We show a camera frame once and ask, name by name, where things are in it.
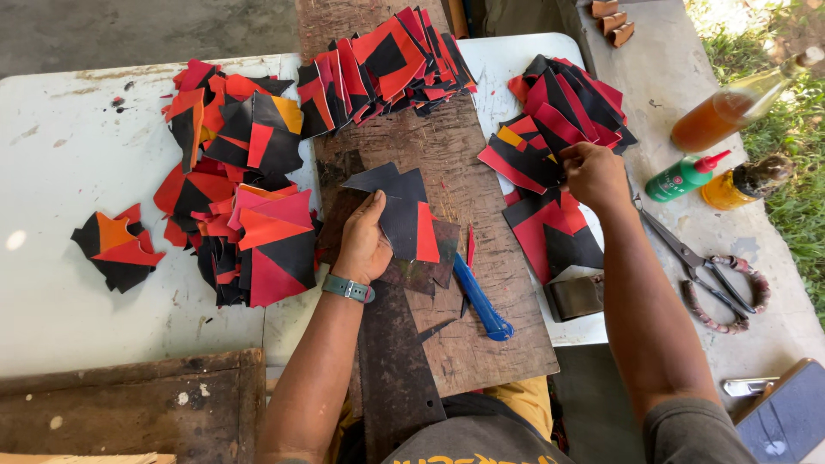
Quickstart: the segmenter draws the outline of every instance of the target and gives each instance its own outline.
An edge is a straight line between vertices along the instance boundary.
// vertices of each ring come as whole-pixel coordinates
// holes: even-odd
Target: green watch strap
[[[360,303],[371,303],[375,299],[375,291],[373,291],[371,286],[348,281],[347,279],[333,276],[332,274],[327,274],[321,290],[329,291],[330,293],[350,298]]]

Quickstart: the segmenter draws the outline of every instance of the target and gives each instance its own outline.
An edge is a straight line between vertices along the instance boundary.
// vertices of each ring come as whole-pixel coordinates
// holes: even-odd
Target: green bottle
[[[716,156],[686,156],[670,168],[653,176],[644,190],[655,201],[664,203],[678,198],[691,190],[702,187],[714,177],[714,168],[720,159],[728,156],[730,150]]]

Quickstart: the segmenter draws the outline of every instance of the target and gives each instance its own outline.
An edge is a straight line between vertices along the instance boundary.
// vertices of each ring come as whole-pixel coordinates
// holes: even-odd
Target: hand saw
[[[380,464],[427,425],[446,419],[418,329],[400,286],[372,282],[358,334],[366,464]]]

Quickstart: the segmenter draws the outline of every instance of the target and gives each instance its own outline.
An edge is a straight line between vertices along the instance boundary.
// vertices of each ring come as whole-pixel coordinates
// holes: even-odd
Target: brown leather piece
[[[610,34],[607,36],[607,40],[609,40],[615,48],[619,48],[624,45],[625,42],[630,40],[630,36],[633,35],[635,27],[636,24],[633,22],[624,24],[622,27],[610,31]]]
[[[625,22],[627,22],[627,13],[618,12],[615,15],[599,18],[599,21],[596,22],[596,26],[598,26],[601,33],[607,37],[611,31],[618,29]]]
[[[593,0],[590,6],[590,14],[595,18],[608,17],[615,15],[619,11],[619,0],[610,0],[609,2],[602,2],[601,0]]]

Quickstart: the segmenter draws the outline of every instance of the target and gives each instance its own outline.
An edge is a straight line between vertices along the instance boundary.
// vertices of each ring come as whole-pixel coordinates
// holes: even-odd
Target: white table
[[[538,35],[521,45],[510,37],[462,40],[460,46],[478,79],[476,105],[485,133],[516,114],[506,81],[537,53],[582,63],[575,43],[560,34]],[[210,62],[222,64],[228,73],[297,80],[299,56]],[[19,248],[0,249],[5,315],[0,376],[258,346],[266,350],[267,364],[277,367],[295,350],[319,288],[266,309],[218,309],[215,291],[201,279],[190,251],[174,248],[163,238],[163,213],[152,195],[180,161],[180,149],[163,124],[160,108],[170,100],[161,96],[174,93],[172,77],[183,67],[160,64],[0,81],[0,145],[5,147],[0,193],[7,199],[0,239],[25,234]],[[134,84],[125,90],[130,82]],[[489,95],[493,86],[494,96]],[[295,86],[285,96],[297,98]],[[121,113],[111,107],[115,97],[125,99],[127,109]],[[301,189],[316,192],[311,147],[300,145],[304,166],[289,177]],[[69,237],[94,211],[113,216],[138,201],[155,248],[167,256],[146,282],[121,295],[107,290],[104,277]],[[319,205],[315,193],[311,205]],[[322,266],[319,281],[326,271]],[[554,324],[540,287],[536,289],[554,344],[605,340],[600,315],[582,319],[593,320],[585,324]]]

